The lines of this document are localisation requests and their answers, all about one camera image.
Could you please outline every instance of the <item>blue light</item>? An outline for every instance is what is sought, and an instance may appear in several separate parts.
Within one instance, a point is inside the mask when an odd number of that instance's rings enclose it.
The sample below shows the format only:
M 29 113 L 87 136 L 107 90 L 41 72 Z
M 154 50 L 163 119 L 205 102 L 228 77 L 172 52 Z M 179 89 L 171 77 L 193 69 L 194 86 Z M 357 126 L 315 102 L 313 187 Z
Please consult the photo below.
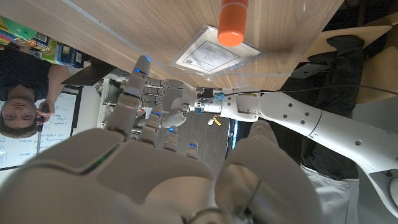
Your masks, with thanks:
M 234 125 L 234 136 L 232 138 L 232 149 L 235 148 L 236 144 L 236 134 L 238 133 L 238 121 L 235 120 L 235 125 Z

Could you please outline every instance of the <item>dark shirt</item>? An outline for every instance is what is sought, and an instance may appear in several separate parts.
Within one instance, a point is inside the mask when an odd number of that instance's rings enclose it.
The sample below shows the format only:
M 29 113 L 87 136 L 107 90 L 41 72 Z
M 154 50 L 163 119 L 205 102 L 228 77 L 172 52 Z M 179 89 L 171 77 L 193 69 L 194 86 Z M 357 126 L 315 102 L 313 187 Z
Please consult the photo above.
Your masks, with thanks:
M 35 102 L 45 99 L 49 92 L 49 73 L 51 64 L 29 54 L 4 49 L 0 50 L 0 100 L 6 101 L 8 92 L 22 85 L 33 89 Z

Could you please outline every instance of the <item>paper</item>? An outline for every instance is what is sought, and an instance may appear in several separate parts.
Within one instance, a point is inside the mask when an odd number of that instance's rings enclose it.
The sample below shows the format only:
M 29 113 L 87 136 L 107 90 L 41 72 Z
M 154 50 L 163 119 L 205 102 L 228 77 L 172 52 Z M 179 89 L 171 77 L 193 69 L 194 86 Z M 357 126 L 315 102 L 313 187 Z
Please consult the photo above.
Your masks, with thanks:
M 239 58 L 239 56 L 216 44 L 206 41 L 185 59 L 184 63 L 211 72 L 236 58 Z
M 217 32 L 217 28 L 208 27 L 177 59 L 176 64 L 199 73 L 214 74 L 260 54 L 260 51 L 245 43 L 236 47 L 222 46 L 218 42 Z

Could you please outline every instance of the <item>white pants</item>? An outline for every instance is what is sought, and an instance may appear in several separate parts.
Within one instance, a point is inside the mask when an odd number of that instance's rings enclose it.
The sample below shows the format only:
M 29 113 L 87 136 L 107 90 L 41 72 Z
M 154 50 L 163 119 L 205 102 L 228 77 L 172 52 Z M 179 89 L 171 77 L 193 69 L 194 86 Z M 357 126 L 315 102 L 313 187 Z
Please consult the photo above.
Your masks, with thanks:
M 301 165 L 317 191 L 327 224 L 357 224 L 359 179 L 334 180 Z

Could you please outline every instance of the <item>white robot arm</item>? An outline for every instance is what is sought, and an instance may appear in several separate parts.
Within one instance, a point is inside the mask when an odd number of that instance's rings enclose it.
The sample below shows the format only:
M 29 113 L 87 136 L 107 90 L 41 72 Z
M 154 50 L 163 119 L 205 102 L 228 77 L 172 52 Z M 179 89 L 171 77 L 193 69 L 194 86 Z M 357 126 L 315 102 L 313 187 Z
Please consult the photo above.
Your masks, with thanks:
M 205 89 L 196 93 L 191 86 L 187 89 L 182 100 L 173 101 L 171 110 L 185 104 L 189 105 L 188 111 L 196 113 L 216 113 L 247 122 L 261 117 L 292 129 L 355 161 L 369 177 L 384 205 L 398 217 L 398 135 L 311 107 L 281 92 L 260 97 L 247 93 L 259 91 L 253 88 Z M 178 110 L 175 114 L 183 116 L 188 111 Z M 171 124 L 175 117 L 166 116 L 162 122 Z

